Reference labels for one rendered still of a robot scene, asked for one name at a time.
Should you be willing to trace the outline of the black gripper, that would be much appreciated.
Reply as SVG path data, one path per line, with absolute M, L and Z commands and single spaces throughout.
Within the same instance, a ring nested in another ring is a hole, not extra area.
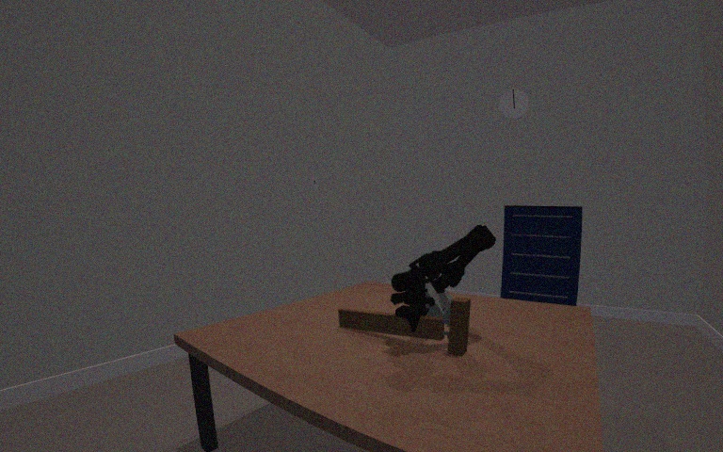
M 409 296 L 409 306 L 402 305 L 395 310 L 395 316 L 406 317 L 409 320 L 412 332 L 416 331 L 421 315 L 426 316 L 429 311 L 429 308 L 426 308 L 425 305 L 435 305 L 435 299 L 432 297 L 426 297 L 425 292 L 427 292 L 426 288 L 412 288 L 406 290 L 406 293 L 408 293 Z

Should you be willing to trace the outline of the long wooden board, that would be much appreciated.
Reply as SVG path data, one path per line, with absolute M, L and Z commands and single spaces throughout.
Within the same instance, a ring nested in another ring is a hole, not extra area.
M 412 332 L 406 317 L 343 307 L 338 311 L 340 327 L 343 328 L 439 341 L 442 341 L 444 335 L 447 335 L 447 339 L 449 339 L 449 331 L 444 331 L 444 323 L 447 323 L 447 327 L 449 327 L 449 320 L 445 320 L 443 317 L 421 315 L 416 331 Z

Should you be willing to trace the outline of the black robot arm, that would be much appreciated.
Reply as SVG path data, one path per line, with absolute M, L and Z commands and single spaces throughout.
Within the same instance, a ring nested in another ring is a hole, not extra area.
M 449 285 L 455 288 L 464 274 L 464 268 L 472 262 L 480 251 L 491 248 L 495 241 L 496 238 L 486 225 L 476 225 L 467 236 L 445 250 L 433 251 L 430 254 L 423 255 L 409 264 L 410 270 L 393 276 L 392 285 L 395 291 L 405 292 L 394 293 L 390 302 L 393 305 L 400 302 L 409 304 L 409 296 L 406 290 L 425 288 L 426 283 L 431 283 L 438 294 L 444 293 L 443 289 Z M 458 256 L 459 258 L 453 261 Z M 451 261 L 453 262 L 449 263 Z M 440 276 L 440 274 L 442 275 Z

